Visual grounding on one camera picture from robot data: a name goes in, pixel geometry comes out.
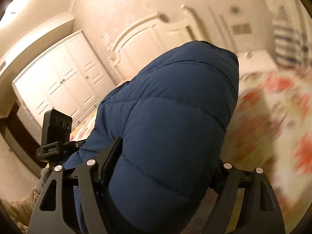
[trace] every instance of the floral bedspread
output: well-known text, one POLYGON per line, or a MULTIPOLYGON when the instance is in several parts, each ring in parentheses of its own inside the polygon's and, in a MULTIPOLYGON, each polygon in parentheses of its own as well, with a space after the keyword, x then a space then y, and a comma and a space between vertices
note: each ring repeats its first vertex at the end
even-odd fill
MULTIPOLYGON (((252 171, 262 167, 277 195, 286 233, 312 202, 312 72, 310 69, 251 73, 240 78, 239 98, 221 151, 223 162, 252 171)), ((71 134, 87 138, 93 111, 71 134)), ((183 234, 203 227, 217 195, 209 189, 183 234)), ((241 203, 243 193, 238 193, 241 203)), ((235 229, 240 207, 228 230, 235 229)))

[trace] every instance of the ceiling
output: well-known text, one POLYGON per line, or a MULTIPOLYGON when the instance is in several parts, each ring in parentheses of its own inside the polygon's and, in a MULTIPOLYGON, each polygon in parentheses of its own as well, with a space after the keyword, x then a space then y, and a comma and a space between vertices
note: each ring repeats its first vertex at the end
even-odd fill
POLYGON ((0 58, 23 36, 68 10, 71 0, 27 0, 8 25, 0 28, 0 58))

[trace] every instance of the white wardrobe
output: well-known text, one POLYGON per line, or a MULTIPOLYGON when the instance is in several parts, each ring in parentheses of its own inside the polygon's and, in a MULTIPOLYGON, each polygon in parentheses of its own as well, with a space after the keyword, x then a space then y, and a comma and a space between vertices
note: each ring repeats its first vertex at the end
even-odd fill
POLYGON ((40 127, 44 113, 54 108, 73 118, 73 129, 115 87, 82 30, 39 55, 12 85, 40 127))

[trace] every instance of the white ornate headboard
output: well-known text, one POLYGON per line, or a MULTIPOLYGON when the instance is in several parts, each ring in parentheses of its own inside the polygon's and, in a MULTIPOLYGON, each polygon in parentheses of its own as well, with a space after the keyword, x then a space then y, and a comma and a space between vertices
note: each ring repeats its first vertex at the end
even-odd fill
POLYGON ((194 15, 181 6, 184 19, 166 23, 161 13, 136 21, 115 41, 109 57, 122 79, 130 80, 161 54, 192 40, 204 40, 194 15))

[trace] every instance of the light fixture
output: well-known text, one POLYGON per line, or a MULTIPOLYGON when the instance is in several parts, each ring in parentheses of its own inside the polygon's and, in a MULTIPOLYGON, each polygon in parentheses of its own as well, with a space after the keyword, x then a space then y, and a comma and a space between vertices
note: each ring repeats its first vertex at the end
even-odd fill
POLYGON ((28 0, 13 0, 5 10, 4 16, 0 20, 0 28, 8 25, 26 6, 28 0))

